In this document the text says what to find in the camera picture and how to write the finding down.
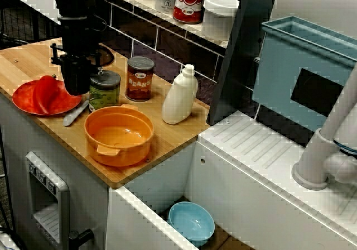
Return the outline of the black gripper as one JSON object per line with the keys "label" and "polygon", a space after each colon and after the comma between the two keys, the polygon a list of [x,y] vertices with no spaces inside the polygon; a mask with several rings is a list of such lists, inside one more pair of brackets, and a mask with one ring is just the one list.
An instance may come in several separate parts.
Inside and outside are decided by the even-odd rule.
{"label": "black gripper", "polygon": [[[95,17],[59,17],[62,45],[52,44],[52,63],[59,65],[66,91],[73,96],[89,91],[91,65],[101,66],[99,43],[103,20]],[[57,51],[64,52],[60,57]]]}

